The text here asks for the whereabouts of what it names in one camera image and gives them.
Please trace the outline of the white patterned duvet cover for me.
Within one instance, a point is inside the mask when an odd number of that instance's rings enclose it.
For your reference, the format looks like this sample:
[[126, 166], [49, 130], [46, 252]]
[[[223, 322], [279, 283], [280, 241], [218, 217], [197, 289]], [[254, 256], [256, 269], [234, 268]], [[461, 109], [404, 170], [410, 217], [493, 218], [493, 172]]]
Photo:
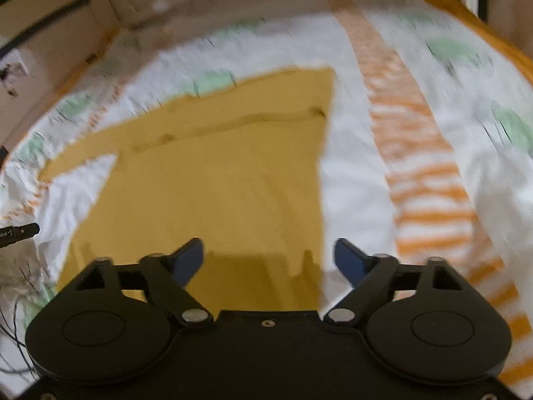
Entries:
[[319, 160], [324, 311], [349, 289], [333, 264], [345, 237], [370, 253], [420, 264], [445, 258], [510, 325], [500, 380], [532, 394], [532, 262], [503, 247], [529, 243], [532, 84], [461, 21], [424, 0], [277, 0], [203, 15], [184, 34], [123, 31], [24, 135], [1, 169], [1, 222], [39, 234], [1, 253], [1, 389], [36, 378], [24, 334], [62, 287], [71, 239], [117, 158], [64, 177], [46, 164], [88, 135], [177, 98], [199, 98], [288, 69], [331, 68]]

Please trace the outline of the light wooden bed frame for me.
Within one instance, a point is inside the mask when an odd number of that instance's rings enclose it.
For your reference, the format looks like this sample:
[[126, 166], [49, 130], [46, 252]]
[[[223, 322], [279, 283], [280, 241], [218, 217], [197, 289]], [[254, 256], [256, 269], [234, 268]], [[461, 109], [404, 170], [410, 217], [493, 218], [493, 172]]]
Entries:
[[[1, 151], [7, 154], [62, 86], [124, 26], [198, 0], [1, 0]], [[532, 49], [532, 0], [487, 0], [488, 24]]]

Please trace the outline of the mustard yellow knit sweater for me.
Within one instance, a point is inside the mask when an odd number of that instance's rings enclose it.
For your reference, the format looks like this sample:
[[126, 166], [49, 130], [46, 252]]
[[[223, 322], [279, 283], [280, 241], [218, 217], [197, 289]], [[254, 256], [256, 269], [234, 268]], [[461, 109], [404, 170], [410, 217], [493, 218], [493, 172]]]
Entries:
[[42, 180], [117, 160], [71, 239], [60, 285], [100, 256], [130, 264], [198, 237], [204, 261], [187, 288], [209, 311], [317, 309], [319, 160], [334, 80], [327, 67], [280, 70], [66, 147]]

